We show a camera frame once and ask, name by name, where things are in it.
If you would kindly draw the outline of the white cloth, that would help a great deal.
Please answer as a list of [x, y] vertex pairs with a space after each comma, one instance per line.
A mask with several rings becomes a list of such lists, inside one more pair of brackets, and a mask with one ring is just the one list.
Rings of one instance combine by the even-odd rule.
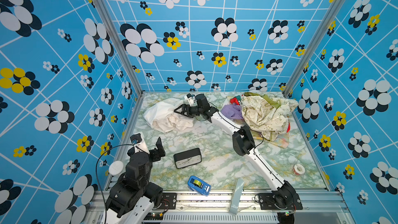
[[193, 119], [174, 112], [183, 104], [183, 100], [168, 98], [156, 103], [144, 112], [144, 119], [148, 125], [162, 133], [170, 131], [184, 131], [194, 126]]

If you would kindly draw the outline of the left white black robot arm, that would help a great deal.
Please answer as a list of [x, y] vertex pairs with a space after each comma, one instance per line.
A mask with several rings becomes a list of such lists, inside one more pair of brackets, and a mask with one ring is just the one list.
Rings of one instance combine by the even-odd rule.
[[103, 224], [141, 224], [149, 212], [162, 202], [163, 188], [150, 181], [154, 162], [165, 157], [161, 138], [149, 150], [141, 134], [130, 138], [128, 163], [104, 201]]

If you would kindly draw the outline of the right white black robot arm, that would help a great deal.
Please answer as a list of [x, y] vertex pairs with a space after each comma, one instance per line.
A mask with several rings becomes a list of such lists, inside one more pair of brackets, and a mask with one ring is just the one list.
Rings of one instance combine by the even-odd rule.
[[174, 113], [195, 118], [202, 116], [204, 120], [219, 126], [232, 137], [233, 149], [249, 161], [256, 171], [265, 179], [273, 194], [273, 203], [279, 209], [296, 207], [300, 203], [299, 195], [294, 187], [281, 177], [260, 154], [251, 130], [247, 125], [238, 125], [225, 117], [216, 107], [211, 106], [204, 94], [187, 94], [188, 104], [181, 104]]

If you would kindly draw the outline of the purple cloth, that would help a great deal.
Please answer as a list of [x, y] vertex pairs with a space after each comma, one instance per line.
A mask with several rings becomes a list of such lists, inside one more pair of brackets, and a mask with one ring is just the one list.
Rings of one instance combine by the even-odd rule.
[[243, 120], [241, 106], [236, 104], [225, 105], [221, 113], [228, 119]]

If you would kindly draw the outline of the red cloth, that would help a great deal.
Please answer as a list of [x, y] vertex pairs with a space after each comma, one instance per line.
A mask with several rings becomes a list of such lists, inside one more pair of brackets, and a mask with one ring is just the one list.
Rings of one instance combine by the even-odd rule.
[[230, 103], [233, 104], [233, 105], [241, 105], [241, 97], [240, 97], [240, 95], [231, 98], [230, 99]]

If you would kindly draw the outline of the cream floral patterned cloth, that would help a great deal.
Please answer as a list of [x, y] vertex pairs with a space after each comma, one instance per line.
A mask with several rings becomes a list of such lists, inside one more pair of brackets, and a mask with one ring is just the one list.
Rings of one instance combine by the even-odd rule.
[[280, 103], [280, 107], [274, 108], [260, 96], [243, 95], [241, 111], [244, 122], [250, 127], [254, 139], [286, 148], [289, 145], [288, 139], [291, 129], [289, 117], [298, 107], [298, 102], [284, 97], [266, 95]]

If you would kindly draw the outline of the green cloth strip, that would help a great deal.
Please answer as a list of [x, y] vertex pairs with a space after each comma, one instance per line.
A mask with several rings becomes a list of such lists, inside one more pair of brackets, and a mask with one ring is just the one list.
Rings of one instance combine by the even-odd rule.
[[278, 103], [277, 101], [274, 101], [273, 99], [268, 97], [266, 94], [260, 95], [260, 94], [253, 93], [253, 92], [245, 92], [244, 96], [260, 96], [261, 98], [266, 100], [269, 105], [273, 106], [274, 108], [279, 108], [280, 107], [280, 103]]

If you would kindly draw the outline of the black rectangular alarm clock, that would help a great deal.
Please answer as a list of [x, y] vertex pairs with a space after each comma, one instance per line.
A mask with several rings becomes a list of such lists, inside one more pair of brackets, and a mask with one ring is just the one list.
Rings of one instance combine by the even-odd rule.
[[199, 148], [179, 152], [173, 155], [177, 169], [183, 169], [202, 162], [202, 154]]

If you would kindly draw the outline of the white round disc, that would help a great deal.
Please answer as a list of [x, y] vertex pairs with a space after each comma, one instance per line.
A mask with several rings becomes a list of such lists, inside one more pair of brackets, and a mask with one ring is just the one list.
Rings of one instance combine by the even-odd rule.
[[110, 166], [109, 166], [109, 174], [114, 176], [114, 177], [119, 177], [122, 173], [125, 172], [125, 165], [122, 161], [114, 161]]

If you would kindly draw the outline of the red white tape roll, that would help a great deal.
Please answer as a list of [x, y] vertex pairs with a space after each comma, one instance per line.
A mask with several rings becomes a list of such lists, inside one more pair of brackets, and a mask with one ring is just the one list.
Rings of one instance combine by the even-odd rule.
[[306, 172], [304, 166], [299, 163], [293, 166], [293, 171], [296, 175], [304, 175]]

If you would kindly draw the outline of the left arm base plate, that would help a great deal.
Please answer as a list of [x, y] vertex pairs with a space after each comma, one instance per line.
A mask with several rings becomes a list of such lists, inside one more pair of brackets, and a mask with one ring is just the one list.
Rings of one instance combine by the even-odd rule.
[[155, 205], [154, 210], [167, 210], [167, 209], [176, 209], [177, 204], [177, 193], [166, 192], [163, 193], [162, 199], [160, 200], [159, 205]]

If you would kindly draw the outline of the aluminium front frame rail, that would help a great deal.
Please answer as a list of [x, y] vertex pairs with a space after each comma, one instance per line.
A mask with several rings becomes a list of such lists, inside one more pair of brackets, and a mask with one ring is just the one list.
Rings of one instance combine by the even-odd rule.
[[[215, 190], [209, 196], [177, 191], [172, 208], [162, 218], [145, 218], [142, 224], [277, 224], [281, 210], [261, 209], [261, 190], [244, 190], [238, 212], [229, 212], [232, 191]], [[341, 193], [325, 189], [298, 189], [302, 209], [293, 209], [296, 224], [353, 224], [354, 219]]]

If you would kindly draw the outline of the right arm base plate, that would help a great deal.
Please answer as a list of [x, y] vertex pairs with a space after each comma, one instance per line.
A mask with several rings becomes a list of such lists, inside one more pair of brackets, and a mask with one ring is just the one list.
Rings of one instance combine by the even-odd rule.
[[303, 210], [302, 201], [298, 194], [295, 194], [290, 203], [282, 197], [277, 197], [272, 193], [256, 194], [254, 201], [260, 205], [261, 210], [275, 211], [296, 211]]

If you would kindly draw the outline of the aluminium corner post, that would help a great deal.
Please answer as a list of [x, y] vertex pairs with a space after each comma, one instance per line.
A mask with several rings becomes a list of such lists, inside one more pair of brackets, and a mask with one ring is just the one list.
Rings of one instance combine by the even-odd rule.
[[291, 75], [289, 81], [287, 82], [286, 88], [283, 91], [283, 95], [285, 98], [288, 97], [289, 93], [296, 85], [302, 70], [304, 69], [305, 65], [310, 61], [312, 55], [314, 54], [316, 48], [319, 46], [320, 42], [322, 41], [329, 25], [335, 19], [336, 15], [339, 13], [340, 9], [344, 5], [346, 0], [334, 0], [331, 3], [328, 11], [326, 12], [324, 18], [322, 19], [319, 27], [317, 28], [315, 34], [313, 35], [304, 56], [300, 59], [299, 63], [297, 64], [293, 74]]
[[112, 19], [110, 17], [110, 14], [108, 12], [108, 9], [106, 7], [105, 1], [104, 0], [94, 0], [94, 4], [96, 5], [96, 9], [98, 11], [98, 14], [110, 36], [111, 41], [113, 42], [113, 45], [115, 47], [115, 50], [117, 51], [120, 60], [122, 62], [122, 65], [124, 66], [126, 73], [129, 77], [129, 79], [132, 82], [132, 85], [138, 95], [138, 98], [140, 98], [143, 95], [143, 90], [141, 88], [141, 85], [136, 78], [134, 71], [132, 69], [132, 64], [129, 61], [127, 57], [127, 53], [122, 45], [122, 41], [120, 40], [116, 27], [114, 26]]

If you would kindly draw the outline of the right aluminium corner post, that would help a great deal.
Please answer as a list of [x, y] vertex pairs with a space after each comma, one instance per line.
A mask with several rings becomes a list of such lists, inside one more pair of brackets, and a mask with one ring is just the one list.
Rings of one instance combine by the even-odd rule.
[[334, 0], [331, 3], [328, 11], [326, 12], [324, 18], [322, 19], [319, 27], [317, 28], [315, 34], [313, 35], [304, 56], [300, 59], [299, 63], [297, 64], [293, 74], [291, 75], [289, 81], [287, 82], [286, 88], [283, 91], [283, 95], [285, 98], [288, 97], [289, 93], [296, 85], [302, 70], [304, 69], [305, 65], [310, 61], [312, 55], [314, 54], [316, 48], [319, 46], [320, 42], [322, 41], [329, 25], [335, 19], [336, 15], [339, 13], [340, 9], [344, 5], [346, 0]]

